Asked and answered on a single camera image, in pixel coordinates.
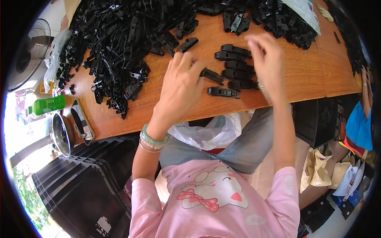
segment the white plastic bag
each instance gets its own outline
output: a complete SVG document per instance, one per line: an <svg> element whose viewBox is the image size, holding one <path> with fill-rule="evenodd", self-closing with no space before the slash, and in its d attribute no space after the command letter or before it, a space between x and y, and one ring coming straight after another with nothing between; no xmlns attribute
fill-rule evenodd
<svg viewBox="0 0 381 238"><path fill-rule="evenodd" d="M351 189L351 181L353 184L355 174L357 173L358 167L350 166L345 172L344 178L341 180L340 186L332 194L333 196L346 196Z"/></svg>
<svg viewBox="0 0 381 238"><path fill-rule="evenodd" d="M356 176L355 176L355 179L353 181L353 184L351 186L351 190L349 191L348 195L349 196L352 196L353 195L353 192L356 190L356 188L359 186L361 180L362 180L362 176L364 174L364 170L365 170L365 162L362 163L362 165L360 166L360 163L361 163L361 160L358 160L356 162L356 166L359 168L357 170L357 173L356 173Z"/></svg>
<svg viewBox="0 0 381 238"><path fill-rule="evenodd" d="M314 12L314 6L310 0L281 0L284 4L291 7L303 20L320 34L319 21Z"/></svg>
<svg viewBox="0 0 381 238"><path fill-rule="evenodd" d="M50 57L44 59L45 65L48 67L48 70L44 76L45 93L48 93L50 90L49 82L53 82L54 87L58 86L59 81L57 80L57 69L60 64L59 55L61 54L62 47L69 40L70 35L71 31L69 28L60 31L51 43L53 50L51 51Z"/></svg>
<svg viewBox="0 0 381 238"><path fill-rule="evenodd" d="M168 133L176 139L202 150L212 150L231 143L241 135L239 113L214 117L205 127L188 122L173 125Z"/></svg>

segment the green bottle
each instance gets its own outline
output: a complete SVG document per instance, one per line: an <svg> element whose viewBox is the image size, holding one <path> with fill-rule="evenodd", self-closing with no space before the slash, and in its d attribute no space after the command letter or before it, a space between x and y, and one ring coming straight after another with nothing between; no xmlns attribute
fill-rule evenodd
<svg viewBox="0 0 381 238"><path fill-rule="evenodd" d="M51 97L47 99L38 99L32 106L28 107L28 114L34 114L36 116L54 111L61 110L65 107L65 96L59 95L57 97Z"/></svg>

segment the tree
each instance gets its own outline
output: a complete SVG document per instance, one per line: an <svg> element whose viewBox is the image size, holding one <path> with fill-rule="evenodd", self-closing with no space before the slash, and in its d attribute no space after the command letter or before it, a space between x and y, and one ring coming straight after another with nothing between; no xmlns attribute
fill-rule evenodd
<svg viewBox="0 0 381 238"><path fill-rule="evenodd" d="M21 203L24 206L26 213L38 231L41 231L44 226L49 225L48 210L42 203L41 198L36 195L35 189L31 190L27 185L26 176L23 170L13 168L13 180L19 194Z"/></svg>

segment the pink bow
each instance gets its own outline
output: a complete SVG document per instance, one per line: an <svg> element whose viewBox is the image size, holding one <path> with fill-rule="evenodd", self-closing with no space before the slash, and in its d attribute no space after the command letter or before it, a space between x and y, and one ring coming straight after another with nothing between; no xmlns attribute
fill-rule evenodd
<svg viewBox="0 0 381 238"><path fill-rule="evenodd" d="M201 196L194 194L193 189L188 189L185 192L181 192L179 196L177 196L177 200L183 200L187 198L196 198L198 202L201 203L202 206L206 207L211 212L216 212L218 209L218 205L216 204L217 199L203 199Z"/></svg>

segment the wooden table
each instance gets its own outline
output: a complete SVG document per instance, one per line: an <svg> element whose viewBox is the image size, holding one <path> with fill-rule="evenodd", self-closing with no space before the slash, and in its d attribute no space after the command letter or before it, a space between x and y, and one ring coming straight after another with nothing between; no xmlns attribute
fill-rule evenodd
<svg viewBox="0 0 381 238"><path fill-rule="evenodd" d="M224 69L224 62L215 59L214 53L221 50L221 45L234 44L238 47L247 48L246 41L244 40L245 35L265 32L262 26L257 26L251 22L249 30L238 37L234 33L226 33L223 31L222 15L210 17L198 14L196 19L199 20L198 27L196 27L192 34L185 36L184 39L179 42L181 44L186 38L197 37L199 42L193 46L190 51L196 53L200 59L207 61L210 64L208 68L218 73ZM326 22L323 27L321 27L321 31L324 35L327 35L326 38L319 39L319 37L317 37L316 43L313 42L308 50L300 49L296 45L288 43L284 38L277 39L278 44L285 51L285 83L289 102L322 98L326 95L335 96L337 92L347 94L357 91L357 88L354 89L353 85L339 82L339 75L346 70L348 71L345 74L346 80L354 81L354 79L349 77L352 71L346 53L345 58L341 58L342 53L340 55L335 53L336 58L339 58L339 60L330 58L329 56L322 57L322 54L330 54L330 44L337 44L333 30L327 30L328 32L332 32L333 38L325 34L323 30L327 27L325 25ZM95 131L96 139L139 131L145 123L149 122L153 108L159 100L163 76L170 59L172 59L172 57L168 53L166 53L165 56L149 54L144 59L151 68L148 82L143 84L143 89L136 101L128 101L129 111L125 120L122 120L120 114L117 115L115 110L107 108L106 98L101 105L95 102L94 93L90 91L94 77L88 75L89 69L84 69L83 67L79 68L79 71L65 87L65 94L68 95L68 105L71 105L70 102L74 101L74 98L80 101ZM252 65L252 59L248 60L248 63ZM330 84L333 85L327 88L327 82L330 80L332 81ZM227 82L228 81L224 82L225 88L227 88ZM74 96L71 96L69 91L69 85L72 83L75 84L76 94ZM206 79L201 100L192 111L179 122L268 106L268 103L260 91L243 90L240 93L241 99L213 97L207 94L207 88L211 86L218 86L218 84ZM68 111L67 109L64 110L64 114L68 115Z"/></svg>
<svg viewBox="0 0 381 238"><path fill-rule="evenodd" d="M312 0L312 3L314 4L314 11L319 20L320 33L322 34L316 37L316 44L323 65L326 96L334 97L360 93L362 90L361 75L356 73L353 76L347 48L339 29L334 22L330 22L323 17L316 6L316 4L319 4L328 9L327 4L325 4L324 0ZM334 31L341 44L337 42Z"/></svg>

